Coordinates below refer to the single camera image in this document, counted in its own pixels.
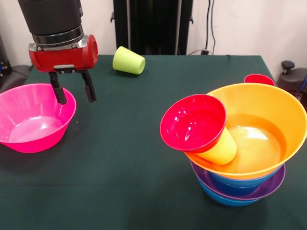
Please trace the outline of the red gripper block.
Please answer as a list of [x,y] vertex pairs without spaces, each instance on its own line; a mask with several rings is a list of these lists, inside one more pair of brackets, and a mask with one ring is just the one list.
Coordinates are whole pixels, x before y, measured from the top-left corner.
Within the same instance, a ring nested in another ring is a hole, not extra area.
[[66,104],[67,99],[55,71],[69,68],[82,70],[80,74],[85,83],[84,90],[88,102],[93,103],[97,100],[92,78],[87,70],[92,69],[98,61],[97,42],[92,34],[84,35],[76,43],[59,47],[39,48],[34,42],[31,42],[29,56],[38,71],[49,72],[50,83],[59,104]]

